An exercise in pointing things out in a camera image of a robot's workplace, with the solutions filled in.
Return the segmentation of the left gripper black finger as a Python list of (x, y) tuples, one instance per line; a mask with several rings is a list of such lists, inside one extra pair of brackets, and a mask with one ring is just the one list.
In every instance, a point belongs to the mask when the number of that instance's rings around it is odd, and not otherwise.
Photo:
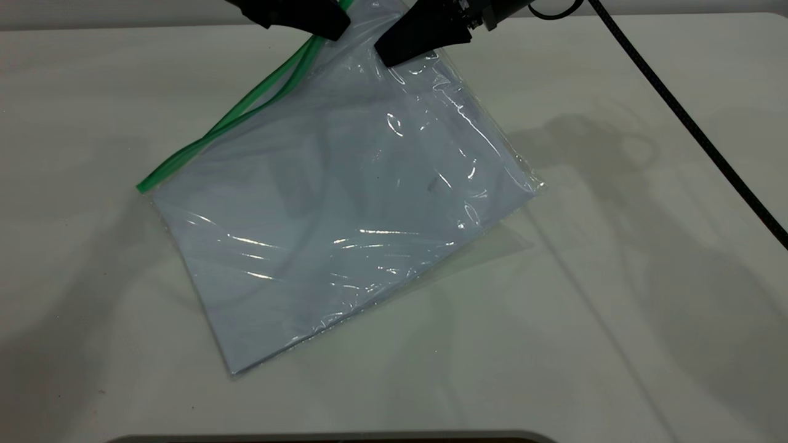
[(337, 41), (351, 25), (351, 18), (337, 1), (228, 1), (252, 22), (299, 29)]

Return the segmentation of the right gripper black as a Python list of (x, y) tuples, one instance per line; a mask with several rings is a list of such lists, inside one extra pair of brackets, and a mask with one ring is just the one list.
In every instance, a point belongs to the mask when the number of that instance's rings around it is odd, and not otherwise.
[(442, 47), (471, 41), (470, 30), (498, 23), (529, 6), (531, 1), (456, 1), (415, 3), (375, 43), (387, 68)]

